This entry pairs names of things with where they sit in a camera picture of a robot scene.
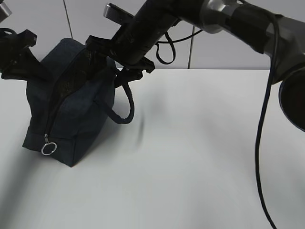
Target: white table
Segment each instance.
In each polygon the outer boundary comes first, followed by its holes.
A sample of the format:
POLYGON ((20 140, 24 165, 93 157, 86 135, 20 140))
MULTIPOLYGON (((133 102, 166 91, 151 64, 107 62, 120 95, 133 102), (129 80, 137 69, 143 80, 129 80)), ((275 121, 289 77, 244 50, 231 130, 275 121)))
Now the white table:
MULTIPOLYGON (((0 82, 1 229, 270 229, 254 175, 268 71, 155 70, 131 84, 136 116, 108 120, 69 168, 21 148, 25 82, 0 82)), ((279 229, 305 227, 305 133, 273 87, 261 145, 266 204, 279 229)), ((121 90, 115 110, 129 108, 121 90)))

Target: dark blue bag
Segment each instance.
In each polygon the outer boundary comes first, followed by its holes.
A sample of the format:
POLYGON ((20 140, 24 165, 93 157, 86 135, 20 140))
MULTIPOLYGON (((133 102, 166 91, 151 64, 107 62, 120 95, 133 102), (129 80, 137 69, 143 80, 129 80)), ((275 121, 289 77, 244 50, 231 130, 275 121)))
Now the dark blue bag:
POLYGON ((51 72, 52 80, 28 80, 32 118, 23 147, 72 167, 92 145, 107 117, 119 124, 132 121, 132 93, 123 83, 131 110, 122 119, 112 110, 118 73, 115 62, 93 57, 72 39, 63 39, 41 64, 51 72))

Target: zipper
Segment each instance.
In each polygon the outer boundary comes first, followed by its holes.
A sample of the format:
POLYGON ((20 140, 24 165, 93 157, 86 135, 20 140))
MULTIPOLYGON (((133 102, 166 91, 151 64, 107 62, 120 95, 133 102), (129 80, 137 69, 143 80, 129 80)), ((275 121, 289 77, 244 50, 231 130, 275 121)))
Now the zipper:
POLYGON ((65 99, 85 85, 87 81, 86 67, 88 67, 89 57, 90 54, 86 51, 80 52, 76 56, 77 61, 72 62, 61 77, 55 82, 48 107, 48 118, 44 132, 45 138, 48 139, 50 136, 58 110, 65 99))

